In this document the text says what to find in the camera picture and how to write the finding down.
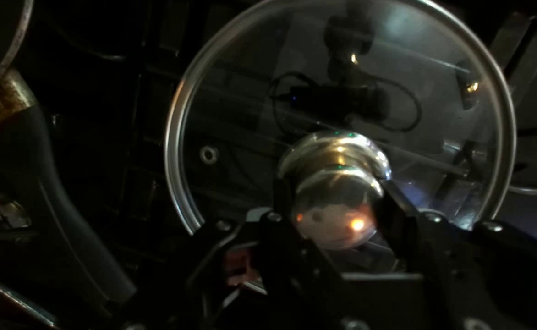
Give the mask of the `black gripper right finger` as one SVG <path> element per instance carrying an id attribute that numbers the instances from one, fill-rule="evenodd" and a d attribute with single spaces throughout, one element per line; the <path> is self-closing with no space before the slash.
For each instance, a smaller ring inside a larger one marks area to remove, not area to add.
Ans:
<path id="1" fill-rule="evenodd" d="M 501 222 L 461 230 L 421 211 L 384 186 L 378 228 L 411 270 L 422 274 L 439 325 L 448 330 L 537 330 L 537 241 Z"/>

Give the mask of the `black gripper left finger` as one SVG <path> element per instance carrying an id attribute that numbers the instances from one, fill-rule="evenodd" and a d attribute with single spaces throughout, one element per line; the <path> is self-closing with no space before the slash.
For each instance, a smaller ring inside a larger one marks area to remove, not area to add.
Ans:
<path id="1" fill-rule="evenodd" d="M 276 211 L 259 222 L 215 220 L 202 224 L 191 237 L 188 257 L 191 261 L 186 292 L 190 296 L 188 325 L 208 330 L 213 318 L 223 312 L 215 305 L 206 312 L 204 296 L 224 288 L 243 286 L 268 297 L 281 316 L 279 327 L 309 330 L 318 325 L 318 312 L 301 286 L 296 242 L 300 235 L 292 224 Z"/>

